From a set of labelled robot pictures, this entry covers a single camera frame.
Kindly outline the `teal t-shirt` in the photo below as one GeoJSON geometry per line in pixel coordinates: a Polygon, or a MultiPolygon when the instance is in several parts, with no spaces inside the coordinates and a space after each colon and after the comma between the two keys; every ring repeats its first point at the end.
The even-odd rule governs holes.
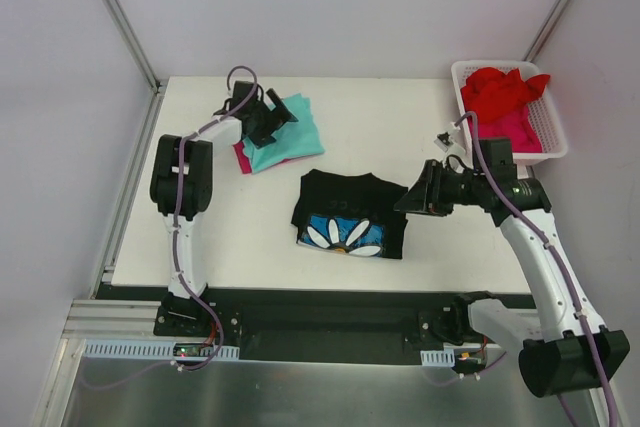
{"type": "Polygon", "coordinates": [[[297,117],[274,133],[276,142],[257,148],[253,157],[253,173],[265,171],[281,163],[325,153],[319,130],[311,111],[311,100],[302,94],[284,99],[286,107],[297,117]]]}

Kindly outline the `pink t-shirt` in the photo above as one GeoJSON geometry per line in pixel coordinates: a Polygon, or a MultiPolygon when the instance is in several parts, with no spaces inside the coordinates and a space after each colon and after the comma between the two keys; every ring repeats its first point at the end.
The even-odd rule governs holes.
{"type": "Polygon", "coordinates": [[[249,139],[244,139],[236,143],[233,148],[241,173],[244,175],[252,174],[255,153],[254,144],[249,139]]]}

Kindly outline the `black t-shirt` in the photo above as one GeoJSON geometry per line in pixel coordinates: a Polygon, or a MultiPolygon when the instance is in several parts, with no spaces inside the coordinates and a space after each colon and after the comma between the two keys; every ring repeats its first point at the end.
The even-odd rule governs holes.
{"type": "Polygon", "coordinates": [[[291,224],[296,243],[358,257],[403,258],[407,218],[395,204],[406,186],[371,173],[343,176],[313,169],[300,178],[291,224]]]}

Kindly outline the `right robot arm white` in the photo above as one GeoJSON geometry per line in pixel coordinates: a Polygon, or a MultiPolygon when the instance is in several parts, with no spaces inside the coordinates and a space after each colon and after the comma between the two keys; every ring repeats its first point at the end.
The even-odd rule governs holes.
{"type": "Polygon", "coordinates": [[[506,138],[482,140],[474,165],[456,171],[430,159],[395,205],[407,214],[445,217],[458,205],[489,214],[511,246],[528,283],[539,318],[533,326],[486,291],[459,294],[436,318],[432,333],[460,346],[479,335],[517,358],[536,397],[600,388],[630,352],[621,330],[610,330],[594,311],[561,246],[550,201],[541,183],[520,178],[506,138]]]}

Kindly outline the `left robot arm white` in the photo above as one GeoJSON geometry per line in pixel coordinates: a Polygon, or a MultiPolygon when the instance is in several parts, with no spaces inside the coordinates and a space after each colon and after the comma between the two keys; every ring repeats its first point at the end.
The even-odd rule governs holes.
{"type": "Polygon", "coordinates": [[[150,197],[163,216],[169,235],[169,292],[196,299],[207,287],[200,237],[196,234],[214,191],[214,153],[243,140],[261,149],[276,142],[275,133],[296,116],[272,88],[237,81],[211,120],[185,136],[160,137],[152,170],[150,197]]]}

